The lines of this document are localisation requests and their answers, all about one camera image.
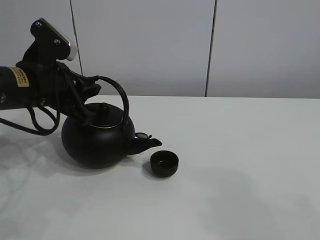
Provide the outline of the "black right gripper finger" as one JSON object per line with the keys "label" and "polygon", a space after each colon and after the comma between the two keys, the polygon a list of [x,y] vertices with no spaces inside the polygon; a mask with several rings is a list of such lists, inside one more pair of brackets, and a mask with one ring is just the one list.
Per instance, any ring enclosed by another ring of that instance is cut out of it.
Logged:
{"label": "black right gripper finger", "polygon": [[79,105],[79,102],[84,104],[88,99],[97,96],[102,88],[90,77],[85,77],[73,71],[69,72],[69,80],[69,102],[71,105]]}

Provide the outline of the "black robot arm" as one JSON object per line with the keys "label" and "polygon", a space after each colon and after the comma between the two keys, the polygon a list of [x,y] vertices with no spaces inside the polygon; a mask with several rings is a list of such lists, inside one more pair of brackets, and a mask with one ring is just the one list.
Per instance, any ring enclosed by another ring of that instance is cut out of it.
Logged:
{"label": "black robot arm", "polygon": [[0,68],[2,110],[50,107],[86,126],[96,114],[87,109],[85,102],[101,88],[58,61],[49,66],[21,61],[15,67]]}

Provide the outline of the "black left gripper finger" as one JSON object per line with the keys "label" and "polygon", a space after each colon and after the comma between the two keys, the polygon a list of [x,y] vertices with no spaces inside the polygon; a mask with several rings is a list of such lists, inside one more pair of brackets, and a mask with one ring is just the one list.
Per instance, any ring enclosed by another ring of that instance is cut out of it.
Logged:
{"label": "black left gripper finger", "polygon": [[79,105],[70,104],[70,73],[64,72],[63,78],[66,85],[66,89],[63,92],[63,114],[80,121],[82,125],[91,124],[95,113],[88,110],[85,103],[79,102]]}

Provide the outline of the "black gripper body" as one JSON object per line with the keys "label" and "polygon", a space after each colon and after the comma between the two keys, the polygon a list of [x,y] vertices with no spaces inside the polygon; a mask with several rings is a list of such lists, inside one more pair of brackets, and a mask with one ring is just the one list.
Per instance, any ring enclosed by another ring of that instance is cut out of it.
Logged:
{"label": "black gripper body", "polygon": [[30,108],[50,107],[69,117],[75,116],[75,72],[62,62],[29,64],[32,88]]}

